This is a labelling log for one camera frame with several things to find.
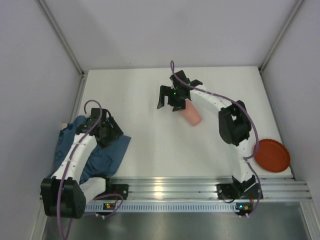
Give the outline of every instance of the metal frame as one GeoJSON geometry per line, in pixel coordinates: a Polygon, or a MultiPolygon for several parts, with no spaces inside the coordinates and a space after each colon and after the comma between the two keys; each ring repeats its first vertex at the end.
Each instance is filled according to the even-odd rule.
{"type": "MultiPolygon", "coordinates": [[[[65,52],[70,57],[74,67],[81,74],[81,79],[78,85],[77,94],[73,103],[72,111],[69,116],[69,121],[73,121],[79,111],[83,92],[86,85],[88,73],[84,72],[81,68],[78,60],[76,59],[72,49],[70,48],[64,34],[60,30],[55,18],[51,14],[45,0],[35,0],[43,12],[44,16],[51,25],[54,33],[61,42],[65,52]]],[[[275,39],[272,47],[266,55],[261,67],[259,68],[260,74],[263,81],[263,71],[266,68],[268,62],[272,58],[273,54],[278,49],[280,42],[284,35],[288,31],[288,28],[292,24],[293,20],[297,16],[299,10],[302,8],[305,0],[297,0],[291,14],[283,25],[279,35],[275,39]]],[[[281,139],[284,143],[285,139],[279,126],[277,115],[274,111],[273,103],[268,95],[268,89],[263,81],[272,112],[277,124],[281,139]]],[[[127,205],[142,205],[150,204],[163,204],[166,203],[170,207],[170,203],[191,203],[191,204],[216,204],[218,206],[221,201],[217,198],[216,184],[230,183],[231,178],[209,178],[209,177],[153,177],[153,178],[113,178],[114,184],[128,184],[129,193],[128,199],[126,200],[127,205]]],[[[310,232],[312,240],[320,240],[320,220],[317,214],[315,205],[312,201],[311,194],[308,186],[304,181],[294,181],[294,179],[283,179],[283,178],[263,178],[261,179],[262,191],[264,194],[263,202],[300,202],[301,210],[303,212],[306,226],[310,232]]],[[[103,203],[103,201],[94,201],[93,204],[103,203]]],[[[142,212],[137,208],[132,208],[132,211],[142,212]]],[[[34,223],[31,240],[40,240],[43,237],[45,223],[47,216],[44,213],[42,201],[39,203],[39,212],[37,219],[34,223]]]]}
{"type": "Polygon", "coordinates": [[[63,32],[60,30],[59,25],[57,24],[54,16],[52,15],[50,9],[48,8],[47,3],[45,0],[35,0],[36,3],[38,4],[40,10],[42,11],[43,15],[45,18],[48,20],[49,24],[51,25],[56,37],[59,39],[63,49],[65,50],[66,54],[69,56],[70,60],[72,61],[74,67],[78,71],[80,75],[84,74],[84,71],[82,70],[74,52],[70,48],[63,32]]]}
{"type": "Polygon", "coordinates": [[[289,27],[291,26],[291,24],[293,23],[294,19],[296,18],[296,16],[298,15],[300,9],[302,8],[303,4],[306,2],[306,0],[297,0],[289,17],[287,18],[287,20],[285,21],[284,25],[282,26],[278,36],[276,37],[276,39],[274,40],[270,50],[268,51],[265,59],[263,60],[263,63],[261,65],[261,67],[259,67],[260,73],[262,73],[267,64],[269,63],[271,57],[274,55],[274,53],[276,52],[276,50],[279,47],[280,42],[282,41],[282,39],[284,38],[285,34],[287,33],[289,27]]]}

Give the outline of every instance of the blue towel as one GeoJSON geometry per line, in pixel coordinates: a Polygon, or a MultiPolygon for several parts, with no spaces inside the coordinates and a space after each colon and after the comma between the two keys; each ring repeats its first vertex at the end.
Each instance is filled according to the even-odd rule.
{"type": "MultiPolygon", "coordinates": [[[[72,143],[74,142],[77,127],[84,124],[86,121],[87,118],[85,116],[78,116],[73,123],[68,124],[65,129],[60,131],[55,150],[55,171],[66,158],[72,143]]],[[[106,148],[101,148],[97,145],[84,166],[80,177],[80,184],[85,183],[93,175],[114,175],[125,156],[130,140],[131,137],[122,135],[106,148]]]]}

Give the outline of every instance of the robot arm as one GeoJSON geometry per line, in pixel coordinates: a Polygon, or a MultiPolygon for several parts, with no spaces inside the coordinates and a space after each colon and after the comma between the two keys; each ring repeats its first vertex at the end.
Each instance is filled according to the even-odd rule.
{"type": "MultiPolygon", "coordinates": [[[[204,85],[199,85],[197,88],[202,89],[204,91],[208,91],[204,85]]],[[[207,110],[213,113],[219,119],[219,133],[221,138],[228,144],[232,144],[232,147],[235,149],[237,153],[237,159],[234,160],[234,164],[232,164],[232,172],[233,177],[237,179],[240,183],[249,180],[253,173],[249,169],[248,164],[244,160],[244,157],[250,155],[248,153],[248,138],[249,131],[251,130],[251,125],[249,121],[243,121],[244,116],[240,116],[240,111],[236,111],[238,109],[237,106],[231,104],[229,101],[217,97],[214,95],[209,95],[207,93],[191,90],[190,91],[190,99],[193,102],[199,103],[204,106],[207,110]],[[233,125],[232,116],[235,115],[239,122],[243,123],[243,126],[233,125]],[[230,130],[234,132],[241,132],[242,136],[238,136],[237,139],[232,140],[233,134],[230,130]]]]}
{"type": "MultiPolygon", "coordinates": [[[[225,143],[231,144],[237,153],[237,157],[233,159],[232,163],[232,187],[236,189],[237,198],[240,198],[243,196],[244,192],[248,191],[256,184],[255,176],[244,160],[244,157],[250,155],[248,139],[252,127],[248,118],[237,105],[223,98],[207,94],[208,90],[202,82],[198,80],[190,81],[189,78],[186,77],[184,71],[178,71],[175,75],[170,77],[172,81],[171,87],[160,87],[157,108],[162,108],[165,105],[165,96],[168,96],[168,104],[173,107],[173,112],[185,109],[185,101],[186,99],[189,99],[201,104],[218,117],[219,134],[221,138],[225,143]],[[185,84],[197,87],[205,92],[186,87],[176,79],[175,75],[185,84]]],[[[242,101],[239,100],[237,103],[246,109],[245,104],[242,101]]]]}
{"type": "Polygon", "coordinates": [[[110,113],[107,117],[107,113],[109,113],[108,110],[102,109],[100,123],[85,136],[100,116],[99,108],[91,109],[86,123],[76,129],[73,144],[58,170],[51,178],[43,179],[41,195],[47,216],[57,215],[59,185],[67,167],[61,194],[60,214],[62,217],[81,218],[85,212],[86,203],[104,193],[108,188],[108,180],[102,177],[92,177],[84,184],[80,184],[84,167],[96,146],[99,144],[101,148],[105,148],[114,139],[123,135],[113,117],[110,113]]]}

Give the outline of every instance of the white wall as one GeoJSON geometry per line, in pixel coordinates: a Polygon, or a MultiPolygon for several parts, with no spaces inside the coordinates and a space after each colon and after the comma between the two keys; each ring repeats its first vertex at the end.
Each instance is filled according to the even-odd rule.
{"type": "Polygon", "coordinates": [[[0,239],[27,239],[80,80],[34,0],[0,1],[0,239]]]}
{"type": "Polygon", "coordinates": [[[46,0],[84,69],[260,66],[296,0],[46,0]]]}
{"type": "Polygon", "coordinates": [[[320,1],[307,0],[264,71],[290,151],[320,213],[320,1]]]}

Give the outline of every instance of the metal floor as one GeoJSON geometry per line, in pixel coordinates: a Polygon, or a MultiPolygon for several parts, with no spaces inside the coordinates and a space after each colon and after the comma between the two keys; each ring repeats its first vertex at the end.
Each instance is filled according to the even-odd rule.
{"type": "MultiPolygon", "coordinates": [[[[42,240],[60,240],[48,218],[42,240]]],[[[69,240],[310,240],[298,202],[262,202],[250,218],[234,213],[118,213],[74,220],[69,240]]]]}

